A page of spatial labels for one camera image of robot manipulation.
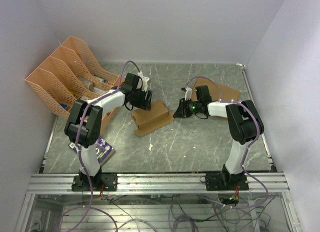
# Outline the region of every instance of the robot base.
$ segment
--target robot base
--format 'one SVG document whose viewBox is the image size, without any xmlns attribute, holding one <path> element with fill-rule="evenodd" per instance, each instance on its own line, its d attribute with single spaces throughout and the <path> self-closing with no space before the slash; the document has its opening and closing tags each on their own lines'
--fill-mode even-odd
<svg viewBox="0 0 320 232">
<path fill-rule="evenodd" d="M 95 176 L 90 176 L 93 190 L 100 191 L 104 184 L 104 191 L 117 191 L 118 177 L 115 173 L 102 173 L 100 168 Z M 79 175 L 73 178 L 71 190 L 73 192 L 90 191 L 88 177 L 79 171 Z"/>
<path fill-rule="evenodd" d="M 205 174 L 205 186 L 207 191 L 234 191 L 236 186 L 240 191 L 249 190 L 247 176 L 245 173 L 230 174 L 223 165 L 222 171 L 209 172 Z"/>
</svg>

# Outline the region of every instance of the glass panel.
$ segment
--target glass panel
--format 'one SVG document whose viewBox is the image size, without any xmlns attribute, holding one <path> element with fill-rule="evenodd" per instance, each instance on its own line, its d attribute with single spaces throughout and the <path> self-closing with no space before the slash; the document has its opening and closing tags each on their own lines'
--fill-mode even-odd
<svg viewBox="0 0 320 232">
<path fill-rule="evenodd" d="M 229 209 L 209 200 L 228 200 L 233 194 L 160 194 L 94 196 L 93 207 L 108 213 L 120 232 L 290 232 L 281 194 L 273 193 L 257 208 Z M 240 194 L 236 208 L 257 204 L 264 194 Z M 26 232 L 54 232 L 63 211 L 86 206 L 87 195 L 39 195 Z M 74 227 L 86 208 L 70 211 L 62 219 L 61 230 Z M 77 232 L 115 232 L 114 222 L 91 209 Z"/>
</svg>

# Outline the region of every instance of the blue object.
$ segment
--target blue object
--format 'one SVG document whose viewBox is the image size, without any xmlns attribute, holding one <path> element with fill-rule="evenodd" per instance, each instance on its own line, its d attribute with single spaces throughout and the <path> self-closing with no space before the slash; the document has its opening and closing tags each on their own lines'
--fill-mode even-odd
<svg viewBox="0 0 320 232">
<path fill-rule="evenodd" d="M 66 104 L 64 104 L 64 103 L 61 103 L 60 105 L 61 105 L 61 106 L 62 106 L 62 108 L 64 108 L 64 109 L 66 109 L 66 108 L 67 108 L 67 105 L 66 105 Z"/>
</svg>

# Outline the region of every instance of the mesh basket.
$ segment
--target mesh basket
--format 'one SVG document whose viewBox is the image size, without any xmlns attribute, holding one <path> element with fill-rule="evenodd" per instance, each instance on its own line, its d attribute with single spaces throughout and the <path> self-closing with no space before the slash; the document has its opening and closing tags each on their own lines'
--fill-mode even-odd
<svg viewBox="0 0 320 232">
<path fill-rule="evenodd" d="M 65 62 L 76 76 L 93 82 L 94 87 L 104 91 L 109 91 L 113 87 L 110 84 L 96 80 L 74 50 L 60 46 L 51 56 Z"/>
<path fill-rule="evenodd" d="M 87 96 L 90 99 L 99 95 L 88 90 L 75 76 L 71 69 L 60 59 L 48 57 L 40 66 L 40 69 L 50 71 L 59 81 L 78 97 Z"/>
<path fill-rule="evenodd" d="M 40 96 L 54 114 L 68 118 L 69 112 L 60 104 L 65 104 L 71 108 L 76 101 L 76 98 L 54 74 L 44 69 L 37 68 L 25 79 L 25 81 Z"/>
<path fill-rule="evenodd" d="M 70 36 L 61 46 L 75 51 L 91 74 L 106 80 L 111 87 L 118 84 L 119 76 L 104 70 L 82 39 Z"/>
<path fill-rule="evenodd" d="M 124 79 L 103 70 L 83 40 L 69 37 L 63 45 L 65 46 L 56 49 L 25 81 L 54 114 L 68 118 L 69 111 L 76 101 L 75 96 L 87 96 L 89 99 L 99 96 L 86 89 L 77 76 L 84 77 L 104 91 L 109 91 L 119 80 L 123 82 Z M 107 82 L 96 80 L 93 75 Z M 60 104 L 67 105 L 68 110 Z M 102 118 L 100 133 L 108 126 L 116 111 L 117 109 L 113 109 Z"/>
</svg>

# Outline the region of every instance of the cardboard piece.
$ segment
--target cardboard piece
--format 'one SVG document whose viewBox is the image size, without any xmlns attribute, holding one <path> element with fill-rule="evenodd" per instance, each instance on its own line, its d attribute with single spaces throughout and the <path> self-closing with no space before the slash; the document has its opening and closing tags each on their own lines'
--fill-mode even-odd
<svg viewBox="0 0 320 232">
<path fill-rule="evenodd" d="M 136 136 L 145 136 L 174 121 L 173 113 L 169 113 L 161 99 L 151 103 L 151 110 L 137 109 L 131 113 L 132 119 L 138 130 L 134 131 Z"/>
<path fill-rule="evenodd" d="M 217 101 L 219 99 L 219 90 L 217 89 L 217 87 L 210 81 L 207 80 L 205 78 L 198 78 L 192 88 L 192 95 L 191 95 L 191 99 L 193 101 L 197 100 L 197 95 L 196 95 L 196 87 L 197 86 L 203 86 L 206 85 L 208 86 L 212 101 Z M 228 86 L 225 86 L 223 84 L 219 84 L 218 86 L 222 92 L 222 100 L 225 101 L 230 101 L 230 100 L 235 100 L 238 101 L 239 97 L 240 97 L 240 91 L 235 90 L 233 88 L 230 88 Z"/>
</svg>

